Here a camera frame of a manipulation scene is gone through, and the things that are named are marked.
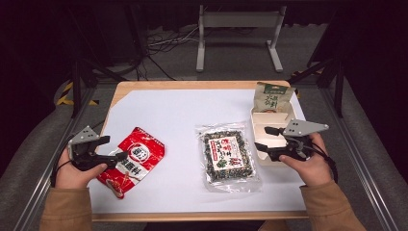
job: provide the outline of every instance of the seaweed flakes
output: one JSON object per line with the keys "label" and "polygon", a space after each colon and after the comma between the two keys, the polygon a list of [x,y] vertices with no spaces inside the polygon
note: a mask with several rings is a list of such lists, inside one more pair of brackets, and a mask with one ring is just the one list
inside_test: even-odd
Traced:
{"label": "seaweed flakes", "polygon": [[242,132],[208,133],[203,141],[210,183],[252,176],[253,168]]}

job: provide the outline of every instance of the wooden table edge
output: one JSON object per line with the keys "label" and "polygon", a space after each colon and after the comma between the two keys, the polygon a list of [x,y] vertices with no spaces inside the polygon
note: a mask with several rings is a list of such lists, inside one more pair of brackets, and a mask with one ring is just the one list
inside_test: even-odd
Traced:
{"label": "wooden table edge", "polygon": [[289,86],[285,80],[278,81],[125,81],[120,82],[112,99],[113,107],[132,90],[233,90],[255,89],[258,82]]}
{"label": "wooden table edge", "polygon": [[152,222],[308,218],[306,211],[93,214],[93,221]]}

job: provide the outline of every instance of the clear plastic bag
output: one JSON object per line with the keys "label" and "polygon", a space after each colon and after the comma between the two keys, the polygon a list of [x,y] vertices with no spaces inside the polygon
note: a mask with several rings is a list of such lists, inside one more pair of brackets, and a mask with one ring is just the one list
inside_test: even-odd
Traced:
{"label": "clear plastic bag", "polygon": [[201,125],[196,128],[210,192],[259,192],[262,183],[245,137],[245,123]]}

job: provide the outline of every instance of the red snack bag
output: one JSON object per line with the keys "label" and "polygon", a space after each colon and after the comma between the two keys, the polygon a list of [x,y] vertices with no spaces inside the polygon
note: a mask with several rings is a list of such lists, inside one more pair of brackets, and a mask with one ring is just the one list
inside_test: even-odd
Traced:
{"label": "red snack bag", "polygon": [[122,199],[126,192],[138,184],[165,156],[165,146],[140,127],[118,145],[110,155],[128,151],[128,157],[96,178]]}

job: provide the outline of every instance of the snack bag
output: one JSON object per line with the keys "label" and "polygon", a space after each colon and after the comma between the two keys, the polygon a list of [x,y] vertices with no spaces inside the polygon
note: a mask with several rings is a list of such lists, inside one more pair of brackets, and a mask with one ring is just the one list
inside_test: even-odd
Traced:
{"label": "snack bag", "polygon": [[128,157],[117,163],[115,169],[107,169],[96,178],[122,199],[165,156],[165,146],[154,137],[136,127],[110,155],[128,151]]}
{"label": "snack bag", "polygon": [[286,113],[295,88],[258,82],[254,96],[254,113]]}

